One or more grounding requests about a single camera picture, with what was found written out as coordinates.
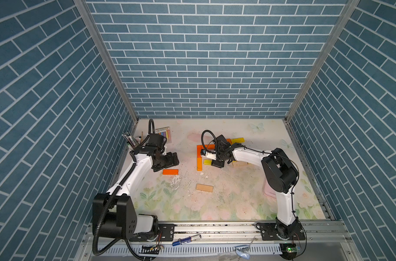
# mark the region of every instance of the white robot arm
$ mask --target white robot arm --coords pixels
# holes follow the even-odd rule
[[[132,162],[122,172],[117,183],[107,193],[98,193],[92,202],[92,226],[94,255],[101,255],[118,240],[124,239],[128,243],[134,234],[142,234],[147,239],[155,238],[158,234],[158,218],[150,215],[137,215],[131,200],[139,183],[146,173],[153,169],[155,172],[164,168],[179,164],[176,153],[165,153],[165,138],[151,131],[149,122],[149,135],[143,143],[130,151]],[[237,160],[245,161],[263,168],[269,185],[276,191],[278,214],[276,218],[276,231],[279,238],[289,239],[298,223],[295,216],[295,202],[293,201],[293,188],[298,181],[298,170],[295,169],[291,160],[288,159],[282,149],[273,151],[257,151],[248,149],[240,143],[230,144],[223,135],[217,138],[214,134],[205,130],[201,136],[208,132],[214,138],[215,150],[210,151],[205,146],[201,155],[212,159],[211,165],[224,167],[228,163]],[[114,238],[105,248],[98,249],[99,237]]]
[[[205,130],[201,135],[203,142],[204,134],[208,132],[214,138],[215,150],[203,149],[201,155],[212,159],[211,165],[224,167],[224,162],[228,163],[237,160],[244,161],[262,167],[269,185],[275,190],[278,204],[277,232],[282,239],[288,239],[297,227],[298,219],[295,216],[295,201],[293,200],[293,189],[298,181],[298,170],[292,164],[282,149],[273,151],[258,151],[249,149],[240,143],[230,144],[223,135],[215,135]]]

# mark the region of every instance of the brick wall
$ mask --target brick wall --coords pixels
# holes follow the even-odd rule
[[[0,260],[75,257],[131,124],[72,0],[0,0]]]
[[[283,118],[346,0],[88,0],[140,117]]]
[[[396,0],[361,0],[292,118],[364,260],[396,260]]]

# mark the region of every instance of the metal rail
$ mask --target metal rail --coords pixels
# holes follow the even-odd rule
[[[125,106],[127,107],[128,113],[130,113],[133,118],[134,123],[137,123],[138,117],[136,111],[131,105],[130,99],[128,98],[127,91],[125,90],[121,78],[119,77],[117,70],[114,66],[114,63],[111,60],[111,56],[109,56],[108,50],[105,47],[104,41],[102,40],[101,34],[99,33],[98,28],[95,25],[94,18],[92,17],[91,12],[86,4],[85,0],[74,0],[76,8],[78,9],[82,20],[84,21],[86,28],[89,31],[89,34],[92,37],[92,40],[95,43],[96,48],[98,49],[99,54],[104,61],[105,66],[109,74],[111,75],[112,81],[114,81],[115,87],[118,90]]]
[[[298,141],[297,137],[294,134],[294,130],[292,129],[291,124],[288,121],[284,120],[284,125],[288,131],[289,137],[291,138],[291,142],[294,145],[295,152],[298,154],[298,157],[304,167],[305,173],[307,174],[308,180],[310,181],[314,194],[316,195],[317,200],[323,209],[324,216],[326,218],[330,218],[331,220],[335,220],[336,218],[333,214],[333,211],[331,210],[331,207],[329,206],[326,197],[323,195],[320,189],[320,186],[314,176],[314,172],[312,171],[312,168],[308,164],[307,157],[305,156],[305,153],[302,150],[300,142]]]
[[[195,241],[199,244],[248,244],[253,238],[252,246],[264,243],[291,243],[292,241],[263,241],[260,231],[255,227],[257,222],[273,221],[161,221],[160,223],[175,224],[174,241],[200,233],[202,239]],[[301,221],[307,233],[307,243],[346,243],[351,244],[352,239],[343,221]],[[92,225],[82,240],[81,246],[75,260],[86,261],[92,251]],[[110,238],[99,238],[99,245],[106,245]],[[124,241],[117,242],[116,245],[125,245]]]
[[[342,13],[340,14],[339,19],[337,20],[335,26],[333,26],[333,29],[331,30],[330,35],[327,38],[326,43],[323,46],[323,49],[320,51],[318,58],[314,62],[314,65],[312,66],[311,71],[308,73],[308,75],[305,79],[305,82],[300,89],[300,92],[295,97],[295,100],[292,103],[291,108],[289,109],[288,113],[285,116],[285,119],[287,121],[290,121],[291,118],[294,116],[295,112],[297,111],[298,106],[304,99],[305,94],[310,89],[311,84],[313,83],[318,72],[320,71],[321,67],[323,66],[327,56],[329,55],[331,49],[333,48],[334,44],[336,43],[337,39],[339,38],[340,34],[342,33],[343,28],[346,26],[347,21],[349,21],[349,18],[351,17],[351,15],[352,15],[353,11],[355,10],[359,1],[360,0],[347,0],[347,3],[345,5],[345,7],[343,8]]]

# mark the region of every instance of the table surface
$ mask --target table surface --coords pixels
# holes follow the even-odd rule
[[[197,171],[197,145],[201,133],[211,130],[216,137],[245,139],[247,147],[260,150],[281,148],[300,170],[295,187],[297,215],[300,219],[324,219],[324,213],[295,152],[291,139],[280,119],[156,119],[155,128],[170,127],[172,142],[167,152],[177,152],[179,175],[162,175],[162,170],[145,175],[132,200],[137,214],[157,215],[161,221],[202,220],[273,220],[277,213],[276,199],[263,193],[266,178],[263,169],[249,164],[222,169],[203,165]],[[138,122],[135,136],[148,132],[148,119]],[[206,134],[204,142],[212,140]],[[128,154],[123,170],[130,165]],[[213,192],[197,191],[196,184],[211,185]]]

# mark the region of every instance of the wire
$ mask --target wire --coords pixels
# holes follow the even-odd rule
[[[237,148],[244,148],[245,146],[244,145],[237,145],[237,146],[234,146],[234,147],[230,147],[229,149],[227,149],[223,154],[222,154],[222,156],[225,156],[227,153],[229,153],[230,151],[233,151],[233,150],[235,150],[235,149],[237,149]]]
[[[160,245],[160,239],[162,238],[162,232],[159,233],[159,237],[156,239],[156,244],[159,246]]]
[[[153,119],[149,120],[149,134],[153,134],[154,133],[154,121]]]
[[[126,244],[127,247],[128,247],[128,250],[130,251],[130,253],[133,255],[133,257],[137,258],[138,260],[141,260],[141,261],[152,261],[153,259],[156,258],[155,256],[139,256],[139,255],[136,254],[136,253],[134,252],[134,250],[131,248],[130,244],[128,243],[128,239],[127,239],[127,240],[124,240],[124,241],[125,241],[125,244]]]
[[[130,155],[133,158],[133,165],[131,166],[130,170],[127,172],[127,174],[122,178],[121,182],[118,184],[118,186],[115,188],[113,193],[109,196],[107,202],[105,203],[104,208],[102,209],[101,215],[99,216],[98,222],[96,223],[96,228],[94,231],[94,238],[92,241],[92,253],[96,256],[102,255],[105,253],[110,247],[112,247],[115,243],[118,242],[118,239],[114,239],[111,241],[106,247],[102,248],[101,250],[98,249],[98,241],[99,241],[99,231],[101,230],[102,225],[104,224],[104,219],[105,216],[107,215],[107,212],[109,209],[113,208],[115,203],[114,203],[114,198],[117,195],[117,192],[121,189],[121,186],[126,182],[128,177],[131,175],[133,172],[134,168],[136,167],[137,160],[136,157],[134,156],[134,151],[130,151]]]
[[[211,134],[211,136],[214,138],[212,141],[214,141],[215,151],[211,151],[211,150],[207,149],[207,147],[205,146],[205,143],[204,143],[204,134],[207,133],[207,132],[208,132],[209,134]],[[214,135],[214,133],[212,133],[212,131],[206,129],[205,131],[202,132],[202,134],[201,134],[201,144],[202,144],[202,146],[204,147],[204,149],[205,149],[206,152],[211,153],[211,154],[216,154],[216,155],[217,155],[217,145],[218,145],[218,143],[217,143],[217,138],[216,138],[216,136]]]
[[[298,243],[300,244],[300,248],[302,248],[301,247],[301,242],[300,242],[300,237],[298,236],[298,234],[297,233],[294,233],[296,236],[297,236],[297,238],[298,238]]]
[[[163,142],[162,150],[160,151],[160,153],[164,153],[164,145],[165,145],[166,142],[168,141],[168,139],[167,139],[166,137],[163,137],[163,138],[164,138],[164,142]]]
[[[255,149],[248,148],[248,147],[246,147],[246,146],[244,146],[244,149],[253,150],[253,151],[256,151],[256,152],[259,152],[259,153],[262,153],[262,154],[264,154],[265,152],[268,152],[268,151],[258,151],[258,150],[255,150]],[[295,216],[295,210],[294,210],[294,188],[295,188],[295,186],[297,185],[298,181],[300,180],[300,169],[298,168],[298,165],[297,165],[292,159],[289,159],[289,158],[287,158],[287,157],[284,157],[284,156],[282,156],[282,155],[279,155],[279,154],[277,154],[277,153],[274,153],[273,151],[269,151],[269,153],[274,154],[274,155],[277,155],[277,156],[279,156],[279,157],[281,157],[281,158],[284,158],[284,159],[288,159],[288,160],[289,160],[290,162],[292,162],[293,165],[297,168],[297,173],[298,173],[297,180],[295,181],[295,184],[294,184],[294,186],[293,186],[292,189],[291,189],[291,206],[292,206],[292,214],[294,215],[294,217],[295,217],[295,219],[297,220],[297,222],[300,223],[300,225],[301,225],[301,227],[302,227],[302,230],[304,231],[304,235],[305,235],[305,248],[304,248],[304,250],[302,251],[301,254],[295,256],[295,258],[297,258],[297,257],[301,256],[301,255],[305,252],[305,249],[307,248],[307,233],[305,232],[305,229],[304,229],[304,227],[302,226],[300,219],[299,219],[297,216]]]

